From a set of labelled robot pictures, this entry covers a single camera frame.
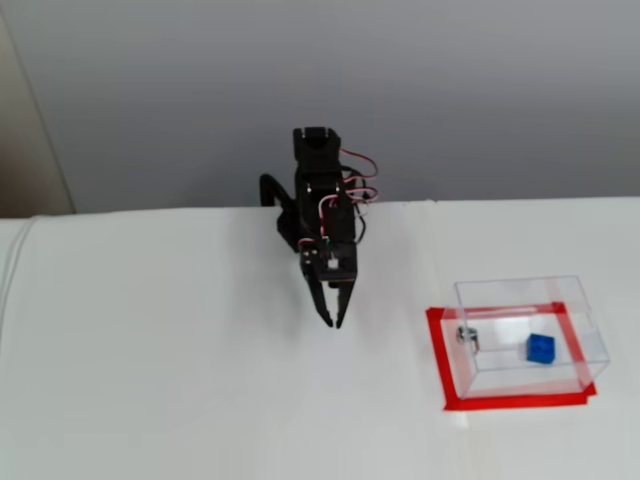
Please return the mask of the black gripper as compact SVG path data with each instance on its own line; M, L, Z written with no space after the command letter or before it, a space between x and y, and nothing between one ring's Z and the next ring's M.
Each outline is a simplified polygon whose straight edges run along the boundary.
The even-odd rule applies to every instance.
M329 314L326 306L326 300L324 296L324 290L321 280L321 265L320 265L320 241L299 241L298 253L299 263L304 276L304 279L309 287L309 291L316 309L316 312L324 321L324 323L332 328L334 326L333 320ZM355 281L339 281L336 283L336 289L338 290L338 315L336 320L336 328L342 327L351 295L353 293Z

